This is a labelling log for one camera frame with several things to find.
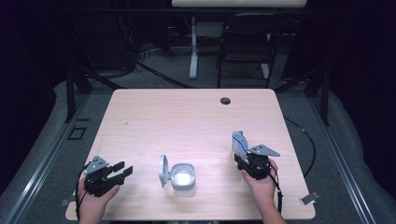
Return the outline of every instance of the white stand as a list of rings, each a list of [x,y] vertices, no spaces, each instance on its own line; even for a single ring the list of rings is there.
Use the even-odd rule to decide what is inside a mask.
[[[190,64],[190,79],[197,78],[197,67],[198,67],[198,52],[197,52],[197,34],[196,34],[196,23],[195,17],[192,17],[191,21],[191,64]]]

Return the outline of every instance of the wooden table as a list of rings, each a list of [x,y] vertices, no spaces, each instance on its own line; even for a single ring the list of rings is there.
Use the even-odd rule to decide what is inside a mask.
[[[231,103],[223,105],[223,97]],[[314,217],[314,206],[299,201],[308,190],[275,93],[200,89],[114,91],[87,163],[98,155],[110,165],[125,161],[134,173],[108,204],[104,219],[261,219],[233,164],[233,131],[243,131],[250,147],[265,144],[280,153],[275,161],[284,195],[282,216]],[[176,197],[169,181],[161,187],[162,154],[169,169],[182,162],[194,166],[195,195]],[[76,219],[74,203],[66,217]]]

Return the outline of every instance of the dark background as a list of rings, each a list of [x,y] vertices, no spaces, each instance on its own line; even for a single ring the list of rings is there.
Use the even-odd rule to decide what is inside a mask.
[[[134,2],[136,7],[152,7]],[[301,76],[331,52],[336,59],[329,71],[331,91],[352,118],[361,137],[364,159],[375,179],[396,198],[396,8],[391,1],[358,2],[308,1],[308,11],[347,11],[350,16],[347,20],[303,19],[283,77]],[[99,3],[107,6],[108,1]],[[169,6],[169,1],[150,3]],[[56,99],[52,89],[65,81],[70,57],[93,68],[126,69],[134,63],[130,55],[133,49],[122,42],[125,34],[116,27],[114,17],[92,17],[87,23],[74,18],[77,25],[66,26],[60,17],[46,10],[52,6],[51,2],[39,0],[0,4],[0,164],[5,171],[0,192],[18,171],[46,123]],[[100,28],[93,28],[96,20],[100,20]],[[146,25],[142,32],[166,49],[167,37],[154,34],[163,31],[163,25],[173,18],[151,20],[161,22],[157,27]],[[151,22],[147,19],[140,24]],[[80,42],[70,35],[74,29],[81,35]],[[106,57],[97,57],[102,54],[90,50],[91,41],[103,44],[96,50],[107,52]]]

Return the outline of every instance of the black cable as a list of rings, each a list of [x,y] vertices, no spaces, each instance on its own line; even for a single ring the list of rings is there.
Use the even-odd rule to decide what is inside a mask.
[[[161,77],[162,79],[164,79],[165,81],[171,83],[172,85],[175,85],[175,86],[181,87],[181,88],[185,88],[185,89],[197,89],[194,86],[187,85],[187,84],[184,84],[182,82],[176,81],[176,80],[174,80],[174,79],[172,79],[172,78],[170,78],[170,77],[168,77],[168,76],[166,76],[166,75],[164,75],[164,74],[162,74],[162,73],[160,73],[160,72],[158,72],[158,71],[156,71],[156,70],[154,70],[154,69],[142,64],[139,61],[136,61],[136,63],[139,64],[144,69],[148,70],[150,73],[154,74],[157,77]]]
[[[309,165],[308,169],[307,169],[307,170],[305,171],[305,173],[304,173],[304,177],[306,177],[306,176],[309,174],[309,172],[311,171],[312,166],[314,165],[315,159],[316,159],[316,157],[317,157],[317,148],[316,148],[316,146],[315,146],[314,140],[312,140],[311,136],[309,136],[309,134],[306,132],[306,130],[305,130],[304,128],[302,128],[300,125],[298,125],[296,122],[294,122],[294,121],[292,121],[291,119],[288,119],[288,118],[286,118],[286,117],[283,117],[283,118],[284,118],[285,120],[287,120],[288,122],[290,122],[290,123],[294,124],[295,126],[297,126],[297,128],[299,128],[299,129],[306,135],[306,137],[308,137],[309,141],[310,141],[311,144],[312,144],[312,148],[313,148],[313,151],[314,151],[314,155],[313,155],[313,157],[312,157],[311,164]]]
[[[85,194],[83,195],[83,197],[81,198],[81,200],[78,198],[78,184],[79,184],[79,179],[81,178],[81,174],[82,172],[84,172],[85,169],[87,169],[89,163],[86,164],[84,167],[82,167],[81,171],[78,172],[78,176],[76,178],[76,215],[77,215],[77,219],[79,220],[79,206],[81,205],[82,199],[84,198],[85,194],[88,192],[86,191]]]

